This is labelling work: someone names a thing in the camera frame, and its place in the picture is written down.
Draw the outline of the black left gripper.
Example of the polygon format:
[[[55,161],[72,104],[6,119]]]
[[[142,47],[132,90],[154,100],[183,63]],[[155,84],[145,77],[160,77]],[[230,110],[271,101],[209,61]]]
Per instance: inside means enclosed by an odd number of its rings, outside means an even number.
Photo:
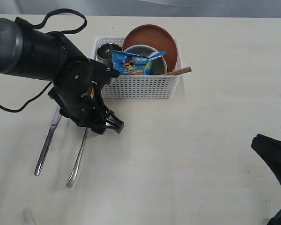
[[[101,93],[117,77],[116,69],[96,60],[73,62],[53,81],[48,95],[60,106],[60,114],[77,126],[97,134],[107,129],[120,134],[124,122],[105,105]]]

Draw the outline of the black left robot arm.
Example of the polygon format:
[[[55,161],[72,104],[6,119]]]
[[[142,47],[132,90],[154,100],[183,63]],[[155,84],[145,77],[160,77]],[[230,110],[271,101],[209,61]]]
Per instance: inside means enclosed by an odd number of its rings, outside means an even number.
[[[52,82],[49,97],[80,127],[103,134],[124,126],[101,94],[119,72],[87,58],[60,32],[42,33],[21,18],[0,18],[0,74]]]

